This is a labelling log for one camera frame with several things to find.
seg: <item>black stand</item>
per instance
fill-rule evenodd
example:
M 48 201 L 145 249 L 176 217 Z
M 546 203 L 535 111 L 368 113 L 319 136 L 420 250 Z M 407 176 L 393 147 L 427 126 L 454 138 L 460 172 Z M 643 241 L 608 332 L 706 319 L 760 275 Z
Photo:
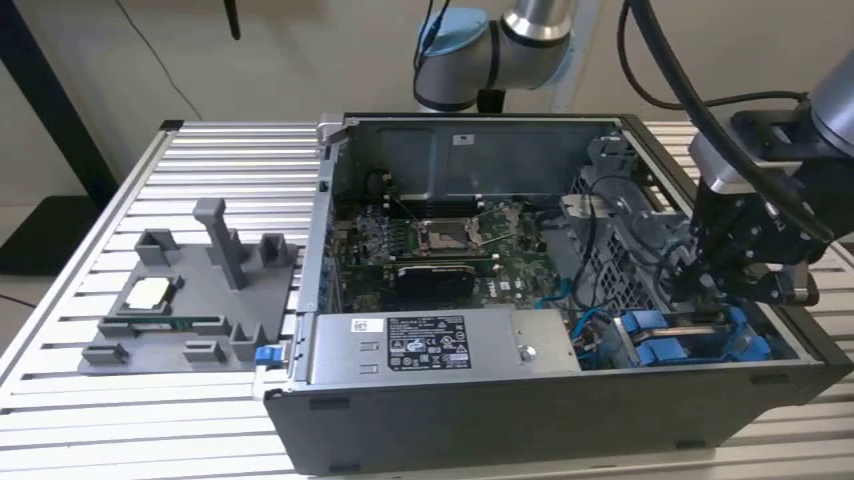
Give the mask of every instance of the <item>black stand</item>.
M 0 60 L 88 194 L 41 201 L 0 247 L 0 274 L 55 275 L 117 185 L 13 0 L 0 0 Z
M 507 90 L 478 90 L 478 113 L 503 113 Z

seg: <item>power supply label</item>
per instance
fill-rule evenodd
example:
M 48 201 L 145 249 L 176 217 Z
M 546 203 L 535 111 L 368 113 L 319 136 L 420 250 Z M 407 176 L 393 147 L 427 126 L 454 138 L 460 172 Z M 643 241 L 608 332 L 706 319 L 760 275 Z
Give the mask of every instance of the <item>power supply label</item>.
M 387 327 L 388 368 L 395 372 L 471 368 L 462 315 L 388 318 Z

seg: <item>white wall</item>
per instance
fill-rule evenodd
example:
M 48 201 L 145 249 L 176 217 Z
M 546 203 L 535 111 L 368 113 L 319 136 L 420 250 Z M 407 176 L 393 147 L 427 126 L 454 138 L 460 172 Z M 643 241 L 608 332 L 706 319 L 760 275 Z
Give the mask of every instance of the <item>white wall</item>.
M 494 16 L 507 6 L 464 3 Z M 221 1 L 123 4 L 205 120 L 312 121 L 324 111 L 413 110 L 425 1 L 239 0 L 239 42 Z M 191 119 L 192 111 L 112 0 L 17 5 L 104 155 L 127 172 L 160 122 Z M 550 92 L 522 92 L 508 107 L 542 111 L 550 101 Z
M 77 177 L 0 63 L 0 207 L 79 194 Z
M 602 15 L 575 112 L 651 109 L 614 53 L 622 0 Z M 413 37 L 425 0 L 239 0 L 243 40 L 219 0 L 123 0 L 205 120 L 304 120 L 324 111 L 411 111 Z M 455 0 L 495 17 L 511 0 Z M 113 0 L 19 0 L 19 8 L 113 168 L 125 173 L 163 119 L 192 118 Z M 704 96 L 808 89 L 854 47 L 854 0 L 655 0 L 676 53 Z M 634 25 L 630 56 L 662 97 Z M 514 92 L 508 111 L 548 111 L 552 92 Z
M 640 100 L 623 79 L 615 40 L 620 5 L 622 0 L 602 2 L 572 110 L 682 119 L 682 113 L 660 110 Z M 652 6 L 704 98 L 756 90 L 808 91 L 854 48 L 854 0 L 654 0 Z M 631 15 L 626 43 L 640 83 L 658 98 L 674 101 Z M 788 107 L 791 102 L 752 105 Z

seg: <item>open computer tower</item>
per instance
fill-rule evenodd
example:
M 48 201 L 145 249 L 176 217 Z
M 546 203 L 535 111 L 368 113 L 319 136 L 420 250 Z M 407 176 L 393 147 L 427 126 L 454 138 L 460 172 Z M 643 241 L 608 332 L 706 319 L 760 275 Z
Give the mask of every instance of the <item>open computer tower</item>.
M 802 308 L 670 302 L 695 185 L 635 117 L 352 114 L 320 165 L 300 473 L 710 448 L 850 372 Z

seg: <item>slotted aluminum surface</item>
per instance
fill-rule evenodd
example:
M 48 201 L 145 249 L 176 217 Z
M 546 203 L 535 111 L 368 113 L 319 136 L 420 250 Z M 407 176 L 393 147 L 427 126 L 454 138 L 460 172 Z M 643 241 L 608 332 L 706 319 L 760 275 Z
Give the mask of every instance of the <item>slotted aluminum surface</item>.
M 650 128 L 695 178 L 687 156 L 694 128 L 686 123 L 650 123 Z M 203 242 L 189 212 L 196 198 L 216 195 L 228 198 L 228 222 L 245 241 L 283 232 L 289 241 L 304 242 L 317 167 L 313 139 L 311 124 L 188 123 L 177 134 L 159 135 L 0 360 L 7 373 L 1 479 L 303 478 L 251 398 L 251 373 L 81 377 L 75 372 L 97 317 L 136 261 L 131 249 L 143 228 L 168 227 L 179 242 Z M 854 355 L 854 259 L 834 245 L 812 271 L 822 289 L 812 314 Z M 854 378 L 811 404 L 764 414 L 715 451 L 397 478 L 544 477 L 854 478 Z

